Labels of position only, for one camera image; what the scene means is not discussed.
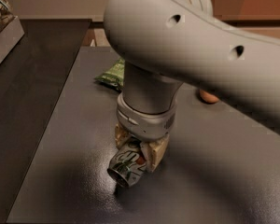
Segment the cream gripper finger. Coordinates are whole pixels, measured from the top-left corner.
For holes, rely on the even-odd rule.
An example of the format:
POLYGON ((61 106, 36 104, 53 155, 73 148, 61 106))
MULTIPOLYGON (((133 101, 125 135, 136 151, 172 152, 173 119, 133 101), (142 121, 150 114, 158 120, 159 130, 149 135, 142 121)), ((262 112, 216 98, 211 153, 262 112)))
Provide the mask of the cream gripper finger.
POLYGON ((149 173, 153 173, 160 164, 168 147, 169 137, 170 135, 166 134, 161 139, 142 142, 140 144, 141 151, 147 163, 147 171, 149 173))
POLYGON ((125 142, 131 137, 131 134, 122 127, 119 123, 115 126, 115 144, 117 149, 125 144, 125 142))

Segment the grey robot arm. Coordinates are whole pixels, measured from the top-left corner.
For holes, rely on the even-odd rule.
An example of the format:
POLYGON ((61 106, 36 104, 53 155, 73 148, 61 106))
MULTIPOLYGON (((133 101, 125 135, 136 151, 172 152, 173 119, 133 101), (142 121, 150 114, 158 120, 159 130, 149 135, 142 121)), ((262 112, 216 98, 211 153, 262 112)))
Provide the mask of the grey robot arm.
POLYGON ((168 134, 183 83, 280 134, 280 39, 217 20, 210 0, 109 0, 104 26, 126 62, 117 115, 131 135, 168 134))

